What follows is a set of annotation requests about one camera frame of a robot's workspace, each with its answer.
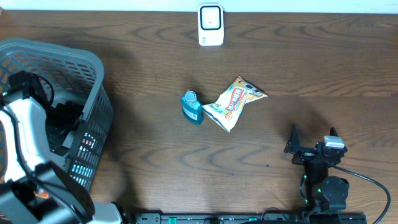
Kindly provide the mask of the yellow wet wipes pack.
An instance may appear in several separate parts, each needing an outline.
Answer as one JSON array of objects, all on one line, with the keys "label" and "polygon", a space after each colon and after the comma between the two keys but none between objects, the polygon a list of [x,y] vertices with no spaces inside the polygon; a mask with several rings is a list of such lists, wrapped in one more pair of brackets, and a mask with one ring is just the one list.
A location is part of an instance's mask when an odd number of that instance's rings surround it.
[{"label": "yellow wet wipes pack", "polygon": [[229,133],[247,103],[267,97],[263,91],[238,76],[214,103],[203,105],[202,110]]}]

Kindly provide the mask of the blue mouthwash bottle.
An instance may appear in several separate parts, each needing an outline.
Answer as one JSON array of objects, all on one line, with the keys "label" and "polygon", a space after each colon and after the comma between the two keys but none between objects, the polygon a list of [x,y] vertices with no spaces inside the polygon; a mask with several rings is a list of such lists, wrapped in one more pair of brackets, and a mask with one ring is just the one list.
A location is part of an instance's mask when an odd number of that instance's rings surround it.
[{"label": "blue mouthwash bottle", "polygon": [[201,124],[203,122],[202,105],[194,91],[187,90],[181,98],[182,113],[190,122]]}]

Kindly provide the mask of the orange tissue packet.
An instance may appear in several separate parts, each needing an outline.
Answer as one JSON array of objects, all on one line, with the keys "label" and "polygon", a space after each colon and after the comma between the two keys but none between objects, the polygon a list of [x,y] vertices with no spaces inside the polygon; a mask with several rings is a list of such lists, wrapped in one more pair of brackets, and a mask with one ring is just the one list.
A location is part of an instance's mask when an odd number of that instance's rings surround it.
[{"label": "orange tissue packet", "polygon": [[35,196],[42,198],[42,199],[49,199],[50,195],[47,191],[39,189],[38,191],[35,192]]}]

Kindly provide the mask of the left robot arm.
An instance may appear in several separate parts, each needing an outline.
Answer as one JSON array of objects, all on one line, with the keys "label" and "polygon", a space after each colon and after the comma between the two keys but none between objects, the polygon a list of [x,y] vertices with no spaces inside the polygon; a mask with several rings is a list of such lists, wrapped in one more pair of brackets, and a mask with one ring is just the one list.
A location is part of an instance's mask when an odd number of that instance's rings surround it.
[{"label": "left robot arm", "polygon": [[81,105],[54,103],[44,77],[21,71],[1,94],[7,168],[1,211],[13,223],[122,223],[113,203],[89,194],[102,141],[83,126]]}]

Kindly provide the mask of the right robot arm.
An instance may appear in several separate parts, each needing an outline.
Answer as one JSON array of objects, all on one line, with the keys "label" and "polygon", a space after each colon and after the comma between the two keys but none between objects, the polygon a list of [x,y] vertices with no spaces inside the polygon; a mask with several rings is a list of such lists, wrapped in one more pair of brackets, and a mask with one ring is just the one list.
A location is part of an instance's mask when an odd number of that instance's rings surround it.
[{"label": "right robot arm", "polygon": [[292,126],[284,153],[292,154],[292,164],[303,166],[300,194],[306,209],[300,212],[304,222],[310,223],[322,215],[337,215],[346,209],[349,183],[346,179],[329,174],[329,168],[341,162],[347,148],[335,128],[324,140],[313,147],[300,144],[297,125]]}]

